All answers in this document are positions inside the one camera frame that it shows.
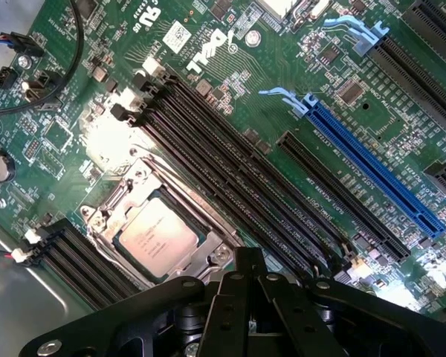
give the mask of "qr code label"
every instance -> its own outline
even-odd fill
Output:
[[[164,37],[164,43],[176,54],[181,51],[192,34],[184,26],[175,21],[169,32]]]

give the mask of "black ram slot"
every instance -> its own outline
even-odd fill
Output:
[[[164,129],[159,128],[155,123],[149,122],[142,127],[142,130],[164,149],[180,168],[187,171],[190,176],[195,177],[200,188],[206,192],[206,196],[211,198],[223,211],[230,214],[239,227],[244,229],[250,237],[255,238],[263,248],[268,249],[276,259],[284,263],[296,277],[306,279],[312,276],[312,269],[304,259],[298,257],[289,247],[283,245],[276,236],[255,218],[246,206],[237,200],[234,193],[221,186],[192,157],[182,152],[175,145],[175,142],[168,137],[168,133]]]
[[[384,37],[369,55],[446,130],[446,91],[395,41]]]
[[[178,145],[178,148],[185,151],[186,154],[198,161],[198,163],[205,168],[208,173],[213,173],[213,177],[216,177],[218,181],[222,184],[226,184],[233,192],[239,195],[239,200],[243,201],[247,207],[249,207],[255,216],[257,216],[260,222],[265,222],[265,224],[273,231],[275,234],[283,239],[285,244],[291,247],[294,251],[303,257],[307,262],[310,262],[312,266],[317,266],[319,271],[326,270],[319,260],[314,258],[314,253],[310,253],[306,247],[301,244],[294,244],[296,237],[289,233],[284,228],[287,227],[283,222],[281,222],[269,209],[269,202],[262,200],[258,193],[255,193],[250,189],[243,180],[238,179],[235,175],[227,168],[227,162],[225,162],[221,157],[212,152],[211,147],[203,147],[198,144],[201,140],[200,137],[195,136],[192,139],[194,133],[190,133],[185,129],[178,127],[177,122],[181,120],[177,119],[177,112],[173,112],[172,119],[167,118],[161,112],[150,113],[149,116],[152,118],[153,123],[158,123],[162,126],[163,130],[168,133],[168,136]]]
[[[342,266],[341,258],[336,255],[330,247],[326,246],[321,238],[300,221],[300,218],[297,217],[294,210],[284,202],[281,196],[273,190],[271,185],[267,183],[261,175],[255,173],[252,168],[247,165],[244,158],[237,155],[234,150],[228,149],[227,142],[223,141],[223,135],[219,135],[218,132],[210,129],[197,117],[193,117],[193,114],[187,112],[184,105],[174,97],[165,97],[164,99],[156,100],[155,102],[159,102],[159,109],[162,112],[171,111],[175,115],[176,120],[174,123],[175,125],[179,125],[180,129],[195,133],[191,138],[194,145],[200,147],[201,150],[205,150],[207,147],[212,147],[213,150],[218,153],[217,155],[224,160],[225,166],[233,171],[235,177],[240,175],[243,181],[254,183],[258,194],[262,196],[265,201],[265,206],[271,205],[282,212],[282,217],[284,217],[284,219],[282,219],[283,222],[281,222],[282,226],[286,227],[286,229],[289,230],[289,233],[295,235],[299,241],[303,239],[299,235],[300,231],[304,239],[308,239],[310,244],[314,245],[319,251],[318,255],[323,254],[323,258],[330,264],[331,270],[340,271],[340,267]]]
[[[367,234],[366,238],[397,263],[407,259],[410,250],[370,212],[304,145],[286,132],[277,145],[303,169]]]
[[[217,115],[208,104],[193,92],[185,83],[176,80],[169,82],[166,90],[176,97],[182,97],[188,108],[195,112],[198,118],[204,120],[210,131],[217,132],[218,137],[226,138],[228,150],[233,155],[238,155],[239,161],[246,161],[255,171],[259,179],[262,176],[271,180],[278,192],[285,194],[297,207],[295,210],[302,222],[307,226],[319,228],[324,231],[331,241],[338,246],[340,251],[353,251],[353,246],[337,231],[328,221],[326,221],[315,208],[313,208],[302,193],[291,184],[277,169],[265,158],[263,158],[233,126],[223,117]]]
[[[49,237],[39,258],[92,309],[104,309],[140,291],[67,219],[43,229]]]
[[[403,20],[446,60],[446,15],[430,0],[416,0]]]

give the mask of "blue pcie slot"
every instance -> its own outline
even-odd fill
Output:
[[[357,165],[423,232],[431,238],[437,238],[445,232],[446,228],[442,222],[365,148],[317,98],[312,94],[307,94],[304,98],[304,104],[308,109],[306,117],[312,124]]]

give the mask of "blue slot latch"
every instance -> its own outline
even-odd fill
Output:
[[[308,107],[297,99],[297,96],[293,91],[288,91],[282,87],[276,87],[269,91],[259,91],[259,94],[284,96],[282,101],[289,104],[292,107],[294,114],[299,118],[302,118],[309,111]]]
[[[346,25],[349,28],[349,34],[358,40],[358,43],[354,46],[354,50],[361,57],[365,56],[390,31],[389,28],[382,26],[381,21],[369,29],[363,21],[356,19],[352,15],[345,15],[338,19],[327,19],[324,21],[326,28],[333,28],[338,25]]]

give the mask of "mounting hole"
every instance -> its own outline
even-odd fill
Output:
[[[231,324],[229,322],[225,322],[220,326],[221,331],[230,331],[231,330]]]
[[[307,333],[314,333],[315,332],[315,328],[311,325],[306,325],[304,327],[304,331],[306,331]]]

